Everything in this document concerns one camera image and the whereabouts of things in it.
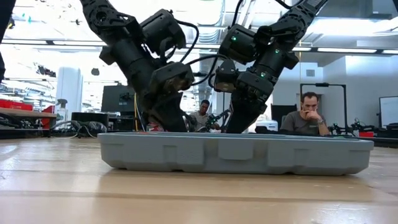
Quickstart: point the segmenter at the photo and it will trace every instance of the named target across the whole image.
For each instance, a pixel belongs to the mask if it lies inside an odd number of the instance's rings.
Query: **monitor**
[[[398,96],[380,97],[381,127],[398,123]]]
[[[134,112],[135,91],[128,86],[104,86],[102,112]]]

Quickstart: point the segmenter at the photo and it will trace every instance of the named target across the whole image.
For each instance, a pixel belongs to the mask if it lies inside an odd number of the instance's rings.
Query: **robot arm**
[[[219,54],[242,64],[254,64],[239,72],[227,60],[216,70],[215,91],[231,93],[227,133],[242,133],[265,112],[266,101],[283,69],[293,69],[299,62],[292,49],[327,1],[300,1],[275,24],[262,26],[256,33],[239,24],[230,28]]]
[[[186,46],[183,30],[172,12],[159,10],[140,24],[118,12],[108,0],[80,0],[90,29],[106,43],[100,59],[116,62],[139,97],[149,121],[168,131],[186,132],[180,101],[193,83],[189,65],[153,58],[171,48]]]

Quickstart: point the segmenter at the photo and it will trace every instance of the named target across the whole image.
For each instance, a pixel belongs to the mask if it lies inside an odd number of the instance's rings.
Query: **ceiling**
[[[135,16],[138,21],[143,21],[161,8],[173,9],[177,19],[199,26],[199,44],[221,43],[226,34],[226,28],[233,19],[237,1],[110,0],[116,9]],[[293,4],[295,0],[286,0],[285,2]],[[250,26],[252,30],[256,31],[259,26],[275,22],[285,12],[286,9],[274,0],[246,0],[240,8],[237,23],[246,27]],[[81,4],[76,0],[17,0],[13,13],[16,25],[13,29],[7,30],[5,39],[99,40],[87,26]],[[299,45],[398,49],[398,35],[396,35],[398,30],[394,30],[398,25],[396,25],[397,21],[392,19],[395,16],[397,16],[397,11],[392,0],[331,0],[323,8],[318,18],[314,20]],[[195,36],[194,30],[187,27],[183,27],[183,30],[187,42],[192,43]],[[18,72],[18,70],[26,69],[26,64],[32,65],[34,62],[40,62],[46,67],[56,70],[63,65],[63,62],[67,61],[69,64],[73,63],[80,67],[86,75],[86,81],[92,80],[91,83],[125,80],[118,67],[115,65],[105,66],[98,59],[98,49],[90,52],[85,52],[82,49],[67,51],[56,49],[54,51],[38,46],[7,46],[4,51],[9,54],[18,52],[24,58],[23,65],[19,65],[21,64],[20,57],[18,61],[8,62],[16,66],[12,71],[7,71],[6,76],[32,77],[27,71]],[[197,58],[210,52],[211,50],[196,50],[190,55],[190,58]],[[173,59],[178,60],[181,58],[181,54],[180,52]],[[322,66],[341,56],[341,54],[308,53],[302,55],[302,61],[318,62]],[[211,63],[211,60],[201,62],[195,65],[193,70],[194,72],[208,72]],[[99,77],[93,77],[89,73],[93,67],[100,68],[101,75]],[[34,70],[35,68],[30,68],[30,73],[34,73]],[[87,84],[90,86],[87,87],[90,89],[87,91],[90,107],[98,107],[102,96],[101,85],[103,86],[104,83]],[[211,90],[205,82],[188,90],[186,94],[188,95],[186,98],[191,100],[186,101],[184,107],[194,110],[198,107],[199,101],[209,98]]]

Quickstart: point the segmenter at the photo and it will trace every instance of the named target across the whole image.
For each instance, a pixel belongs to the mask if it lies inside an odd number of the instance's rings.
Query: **white pillar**
[[[66,109],[68,110],[68,119],[70,120],[73,112],[81,112],[83,93],[83,75],[80,68],[60,67],[57,73],[57,99],[66,99],[68,101]]]

